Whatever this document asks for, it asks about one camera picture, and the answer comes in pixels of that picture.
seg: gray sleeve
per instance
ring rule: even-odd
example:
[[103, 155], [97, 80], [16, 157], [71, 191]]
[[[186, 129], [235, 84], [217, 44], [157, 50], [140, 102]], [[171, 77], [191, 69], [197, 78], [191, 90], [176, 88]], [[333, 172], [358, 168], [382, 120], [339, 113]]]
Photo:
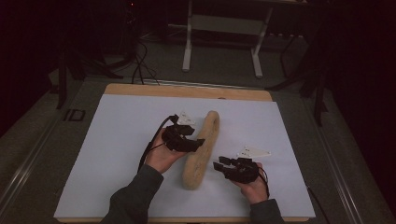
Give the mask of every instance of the gray sleeve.
[[110, 208], [101, 223], [147, 223], [151, 200], [163, 182], [163, 176], [143, 165], [134, 180], [111, 196]]
[[255, 224], [285, 223], [275, 199], [252, 204], [250, 206], [250, 219]]

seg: wire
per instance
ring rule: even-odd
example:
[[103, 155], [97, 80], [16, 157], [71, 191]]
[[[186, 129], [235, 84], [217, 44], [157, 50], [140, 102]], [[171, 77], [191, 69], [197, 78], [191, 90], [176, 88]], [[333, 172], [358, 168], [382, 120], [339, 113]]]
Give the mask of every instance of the wire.
[[152, 137], [151, 141], [148, 143], [148, 146], [146, 147], [145, 151], [143, 152], [142, 157], [140, 158], [140, 162], [139, 162], [139, 166], [137, 167], [137, 172], [139, 172], [140, 168], [142, 168], [143, 163], [146, 160], [147, 155], [149, 154], [149, 152], [154, 149], [155, 147], [152, 147], [152, 144], [154, 143], [154, 140], [157, 138], [158, 133], [161, 131], [161, 129], [163, 128], [163, 125], [165, 125], [165, 123], [170, 120], [175, 118], [174, 116], [169, 116], [168, 118], [166, 118], [163, 123], [160, 125], [160, 127], [158, 128], [157, 132], [154, 134], [154, 136]]
[[150, 151], [151, 151], [152, 149], [154, 149], [154, 148], [157, 148], [157, 147], [160, 147], [160, 146], [166, 145], [166, 143], [167, 143], [167, 142], [169, 142], [169, 141], [163, 142], [163, 143], [159, 144], [159, 145], [158, 145], [158, 146], [156, 146], [156, 147], [152, 147], [152, 148], [150, 149]]
[[[183, 28], [180, 28], [179, 30], [174, 31], [173, 33], [167, 35], [166, 37], [171, 37], [171, 36], [174, 36], [174, 35], [178, 35], [178, 34], [180, 34], [182, 32], [186, 32], [186, 31], [187, 31], [187, 28], [183, 27]], [[146, 33], [144, 35], [141, 35], [139, 38], [141, 40], [150, 41], [150, 42], [160, 42], [160, 41], [162, 41], [162, 39], [160, 39], [158, 36], [154, 35], [154, 33], [155, 32], [151, 31], [151, 32], [148, 32], [148, 33]]]
[[137, 71], [139, 71], [139, 76], [141, 79], [142, 84], [144, 85], [144, 81], [142, 78], [142, 70], [141, 70], [141, 63], [145, 60], [146, 55], [148, 54], [148, 48], [146, 47], [146, 45], [144, 45], [142, 42], [140, 42], [139, 40], [137, 40], [137, 43], [142, 45], [145, 49], [145, 53], [143, 54], [143, 57], [140, 58], [141, 60], [139, 61], [139, 57], [136, 57], [136, 61], [137, 61], [137, 67], [134, 69], [134, 73], [132, 74], [132, 84], [134, 84], [134, 77], [136, 76]]
[[149, 68], [149, 67], [146, 65], [146, 63], [144, 63], [144, 62], [141, 62], [141, 65], [143, 65], [143, 67], [146, 68], [146, 70], [148, 71], [150, 77], [151, 77], [152, 79], [154, 79], [154, 80], [157, 82], [157, 84], [160, 86], [160, 82], [159, 82], [158, 79], [156, 78], [157, 72], [156, 72], [154, 69]]
[[266, 187], [266, 189], [267, 189], [267, 196], [268, 196], [268, 198], [269, 198], [269, 197], [270, 197], [270, 190], [269, 190], [269, 188], [268, 188], [268, 175], [267, 175], [267, 173], [264, 171], [264, 169], [262, 169], [261, 167], [259, 167], [259, 169], [261, 169], [262, 172], [264, 173], [264, 175], [262, 175], [262, 174], [259, 173], [259, 177], [262, 179], [262, 181], [263, 181], [264, 184], [265, 184], [265, 187]]
[[319, 202], [319, 200], [318, 200], [318, 197], [315, 195], [314, 191], [313, 191], [308, 185], [306, 185], [306, 188], [308, 189], [308, 191], [311, 193], [312, 197], [314, 197], [315, 201], [317, 202], [317, 204], [318, 204], [318, 206], [319, 206], [319, 209], [320, 209], [321, 213], [323, 214], [324, 218], [326, 219], [326, 223], [330, 224], [330, 220], [329, 220], [329, 218], [327, 217], [326, 213], [324, 212], [324, 209], [323, 209], [323, 207], [321, 206], [321, 204], [320, 204], [320, 202]]

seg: floor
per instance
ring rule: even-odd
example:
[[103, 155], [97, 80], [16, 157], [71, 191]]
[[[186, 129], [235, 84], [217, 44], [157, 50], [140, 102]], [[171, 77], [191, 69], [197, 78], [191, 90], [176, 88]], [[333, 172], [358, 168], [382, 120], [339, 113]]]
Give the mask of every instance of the floor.
[[[191, 70], [181, 71], [184, 46], [182, 28], [166, 41], [147, 34], [138, 46], [145, 84], [193, 85], [264, 90], [285, 80], [279, 55], [288, 40], [268, 36], [260, 59], [264, 78], [254, 77], [249, 48], [241, 40], [238, 47], [203, 40], [207, 34], [194, 34]], [[285, 54], [286, 71], [301, 60], [306, 44], [298, 39]], [[117, 60], [108, 56], [109, 61]], [[0, 223], [59, 223], [53, 218], [57, 202], [100, 97], [108, 83], [130, 83], [135, 63], [115, 73], [124, 79], [110, 79], [87, 68], [84, 81], [68, 78], [68, 100], [56, 109], [58, 96], [48, 93], [0, 139]], [[56, 82], [57, 71], [49, 74]], [[141, 83], [137, 75], [134, 83]], [[326, 90], [323, 126], [312, 116], [314, 96], [300, 97], [302, 83], [281, 91], [271, 91], [278, 103], [297, 161], [317, 217], [304, 223], [396, 223], [359, 152], [332, 93]], [[83, 109], [83, 121], [64, 121], [67, 109]]]

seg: wooden table edge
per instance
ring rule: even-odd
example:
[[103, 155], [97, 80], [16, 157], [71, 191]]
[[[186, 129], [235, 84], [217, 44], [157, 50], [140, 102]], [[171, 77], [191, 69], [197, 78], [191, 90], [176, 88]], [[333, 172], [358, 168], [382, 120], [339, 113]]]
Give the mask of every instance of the wooden table edge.
[[[61, 223], [99, 223], [102, 217], [56, 217]], [[286, 222], [305, 222], [309, 217], [283, 217]], [[213, 222], [213, 223], [237, 223], [249, 222], [249, 217], [149, 217], [148, 223], [197, 223], [197, 222]]]
[[119, 83], [108, 84], [104, 94], [272, 101], [271, 94], [268, 91]]

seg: baguette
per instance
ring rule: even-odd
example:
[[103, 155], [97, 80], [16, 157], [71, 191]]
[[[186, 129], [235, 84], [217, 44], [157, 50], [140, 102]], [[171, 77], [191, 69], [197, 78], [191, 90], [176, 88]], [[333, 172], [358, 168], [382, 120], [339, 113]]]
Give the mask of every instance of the baguette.
[[204, 126], [197, 136], [197, 139], [204, 138], [204, 143], [195, 152], [187, 155], [183, 171], [183, 185], [185, 189], [197, 189], [200, 186], [218, 135], [219, 113], [212, 110], [207, 113]]

